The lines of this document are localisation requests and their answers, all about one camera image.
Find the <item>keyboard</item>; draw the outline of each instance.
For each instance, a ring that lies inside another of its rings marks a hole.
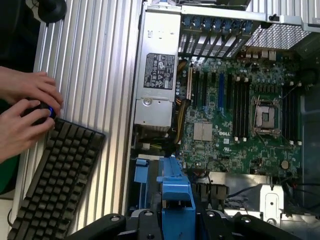
[[[57,119],[8,240],[64,239],[105,135]]]

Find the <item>hand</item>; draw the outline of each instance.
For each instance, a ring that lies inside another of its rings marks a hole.
[[[38,100],[23,99],[0,115],[0,163],[31,148],[55,125],[48,109],[36,109],[21,117],[26,109],[39,104]],[[41,118],[47,119],[42,124],[32,126]]]
[[[37,99],[51,106],[57,115],[63,103],[55,80],[46,72],[26,73],[1,66],[0,98],[12,105],[25,98]]]

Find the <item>motherboard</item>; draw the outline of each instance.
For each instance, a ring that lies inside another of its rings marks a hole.
[[[177,104],[191,94],[178,151],[183,167],[298,177],[298,69],[283,59],[189,61],[176,81]]]

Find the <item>computer mouse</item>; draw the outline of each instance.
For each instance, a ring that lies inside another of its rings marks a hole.
[[[49,109],[51,112],[49,117],[52,119],[55,119],[55,117],[56,117],[56,113],[55,113],[54,109],[43,101],[40,101],[40,104],[38,106],[33,107],[33,108],[28,108],[27,110],[25,110],[21,117],[24,117],[37,109]],[[32,125],[34,126],[34,125],[43,124],[46,120],[47,120],[47,118],[45,118],[45,117],[40,118],[39,120],[35,121]]]

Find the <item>power supply label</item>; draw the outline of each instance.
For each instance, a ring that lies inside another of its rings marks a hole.
[[[146,56],[143,87],[172,90],[175,57],[175,55],[149,53]]]

